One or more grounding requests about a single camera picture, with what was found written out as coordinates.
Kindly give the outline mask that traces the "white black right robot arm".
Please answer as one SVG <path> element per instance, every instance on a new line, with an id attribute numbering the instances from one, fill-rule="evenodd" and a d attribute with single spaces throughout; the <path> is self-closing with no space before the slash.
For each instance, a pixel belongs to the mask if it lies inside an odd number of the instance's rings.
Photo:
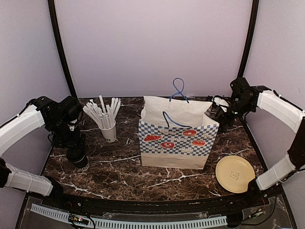
<path id="1" fill-rule="evenodd" d="M 267 86 L 250 86 L 245 78 L 230 83 L 232 95 L 213 97 L 219 111 L 215 119 L 225 131 L 237 118 L 250 115 L 250 128 L 263 151 L 269 169 L 251 181 L 243 203 L 253 207 L 260 191 L 305 169 L 305 111 Z"/>

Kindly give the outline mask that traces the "black coffee cup lid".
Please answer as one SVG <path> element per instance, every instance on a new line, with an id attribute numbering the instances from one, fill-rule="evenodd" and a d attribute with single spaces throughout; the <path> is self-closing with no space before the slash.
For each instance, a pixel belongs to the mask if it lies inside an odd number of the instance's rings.
<path id="1" fill-rule="evenodd" d="M 77 163 L 79 161 L 82 161 L 86 157 L 86 155 L 84 150 L 70 147 L 67 150 L 66 157 L 70 162 Z"/>

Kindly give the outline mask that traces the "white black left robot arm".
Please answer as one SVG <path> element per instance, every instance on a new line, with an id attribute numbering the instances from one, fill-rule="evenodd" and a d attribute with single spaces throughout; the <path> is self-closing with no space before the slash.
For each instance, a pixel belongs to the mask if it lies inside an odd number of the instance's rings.
<path id="1" fill-rule="evenodd" d="M 89 168 L 85 134 L 79 129 L 83 110 L 78 99 L 67 96 L 56 102 L 46 96 L 30 100 L 25 108 L 0 127 L 0 154 L 31 132 L 44 127 L 52 146 L 66 150 L 66 157 L 78 170 Z M 0 186 L 48 196 L 57 208 L 67 204 L 62 186 L 51 177 L 39 176 L 0 160 Z"/>

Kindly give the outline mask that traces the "blue checkered paper bag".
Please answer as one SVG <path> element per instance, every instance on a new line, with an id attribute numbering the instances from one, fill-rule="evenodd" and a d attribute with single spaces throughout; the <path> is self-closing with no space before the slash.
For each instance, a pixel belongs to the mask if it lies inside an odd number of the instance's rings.
<path id="1" fill-rule="evenodd" d="M 189 100 L 184 89 L 170 98 L 144 96 L 138 137 L 142 165 L 203 169 L 219 123 L 205 112 L 211 102 Z"/>

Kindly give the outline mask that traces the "black and white paper cup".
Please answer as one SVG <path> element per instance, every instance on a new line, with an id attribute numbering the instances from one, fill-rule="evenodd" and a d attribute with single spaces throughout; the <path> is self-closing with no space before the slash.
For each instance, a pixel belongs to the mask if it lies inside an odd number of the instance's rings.
<path id="1" fill-rule="evenodd" d="M 89 162 L 83 149 L 68 148 L 66 157 L 78 170 L 86 171 L 89 168 Z"/>

